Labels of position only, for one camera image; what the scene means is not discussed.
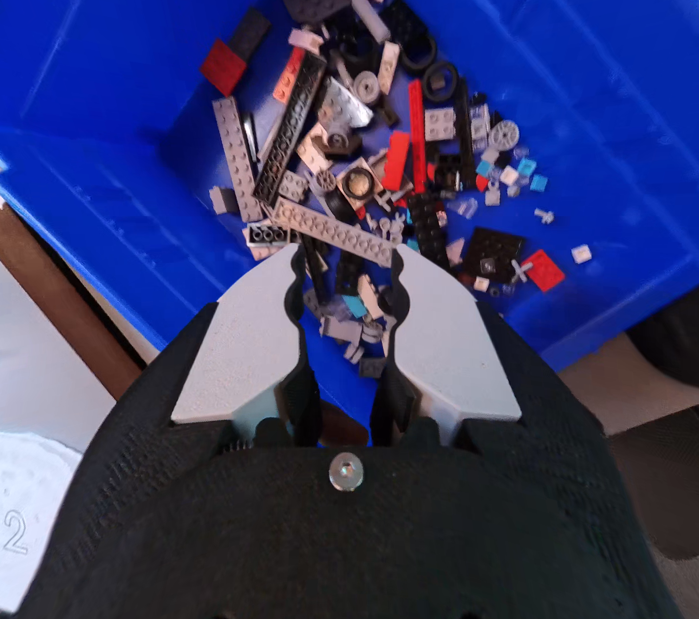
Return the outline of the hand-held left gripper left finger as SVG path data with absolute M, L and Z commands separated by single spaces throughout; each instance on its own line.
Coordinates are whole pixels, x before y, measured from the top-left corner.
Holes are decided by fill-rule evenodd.
M 257 425 L 280 418 L 288 431 L 298 414 L 284 381 L 299 365 L 298 318 L 287 298 L 303 267 L 291 243 L 235 281 L 217 300 L 210 325 L 171 412 L 176 425 L 229 421 L 251 441 Z

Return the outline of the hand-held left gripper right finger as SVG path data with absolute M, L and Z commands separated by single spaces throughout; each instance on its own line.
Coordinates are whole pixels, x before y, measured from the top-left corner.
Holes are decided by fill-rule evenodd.
M 429 417 L 441 445 L 465 420 L 518 422 L 520 404 L 472 294 L 406 245 L 391 261 L 391 366 L 416 394 L 407 418 Z

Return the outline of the blue plastic bin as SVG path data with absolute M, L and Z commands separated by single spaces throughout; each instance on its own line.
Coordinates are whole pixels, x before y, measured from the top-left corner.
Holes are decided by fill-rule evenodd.
M 698 286 L 698 0 L 405 0 L 520 127 L 547 178 L 472 219 L 565 274 L 493 306 L 555 370 Z M 282 0 L 1 0 L 1 194 L 157 348 L 252 264 L 199 68 L 254 6 L 235 90 L 258 142 L 289 58 Z

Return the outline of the pile of lego bricks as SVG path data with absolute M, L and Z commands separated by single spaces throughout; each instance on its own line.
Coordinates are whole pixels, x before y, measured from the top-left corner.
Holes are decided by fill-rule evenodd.
M 403 189 L 413 174 L 410 90 L 425 113 L 413 192 L 466 193 L 467 213 L 488 187 L 518 195 L 500 211 L 476 211 L 483 237 L 507 237 L 513 250 L 487 251 L 498 269 L 488 301 L 556 370 L 599 344 L 605 308 L 595 261 L 576 264 L 570 249 L 593 238 L 595 193 L 608 172 L 594 132 L 566 91 L 583 75 L 582 56 L 596 58 L 562 0 L 361 0 L 389 36 L 372 36 L 351 0 L 271 0 L 276 25 L 310 27 L 327 59 L 319 115 L 299 136 L 292 163 L 343 168 L 390 147 L 398 132 Z

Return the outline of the brown wooden table edge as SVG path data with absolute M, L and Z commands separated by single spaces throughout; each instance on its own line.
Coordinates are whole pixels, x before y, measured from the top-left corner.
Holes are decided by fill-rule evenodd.
M 1 265 L 115 400 L 146 368 L 86 283 L 30 224 L 1 203 Z

